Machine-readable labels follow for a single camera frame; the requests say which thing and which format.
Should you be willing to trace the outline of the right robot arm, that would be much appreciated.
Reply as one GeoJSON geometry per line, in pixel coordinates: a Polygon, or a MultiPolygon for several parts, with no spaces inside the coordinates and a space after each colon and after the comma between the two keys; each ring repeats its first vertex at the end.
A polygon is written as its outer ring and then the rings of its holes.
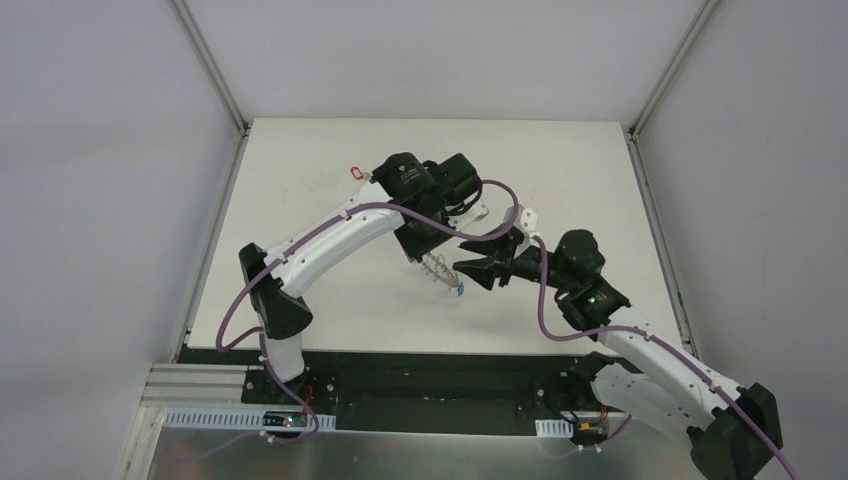
{"type": "Polygon", "coordinates": [[[602,403],[631,415],[688,448],[707,479],[753,479],[771,460],[797,478],[782,451],[772,392],[759,383],[744,387],[671,344],[603,277],[605,258],[590,231],[566,232],[554,250],[518,228],[460,247],[478,257],[455,269],[487,290],[513,277],[539,285],[537,322],[546,338],[589,338],[637,368],[630,373],[589,354],[567,384],[573,405],[590,410],[602,403]]]}

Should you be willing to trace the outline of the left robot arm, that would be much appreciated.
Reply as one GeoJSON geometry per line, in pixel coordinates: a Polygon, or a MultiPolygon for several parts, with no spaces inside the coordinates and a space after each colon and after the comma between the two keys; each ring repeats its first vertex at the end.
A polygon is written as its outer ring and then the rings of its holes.
{"type": "Polygon", "coordinates": [[[480,193],[482,181],[461,153],[436,163],[409,152],[389,156],[343,205],[311,230],[274,247],[255,243],[238,254],[251,305],[264,330],[266,389],[281,404],[305,390],[302,333],[314,315],[304,295],[336,264],[378,237],[393,233],[412,261],[450,239],[450,220],[480,193]]]}

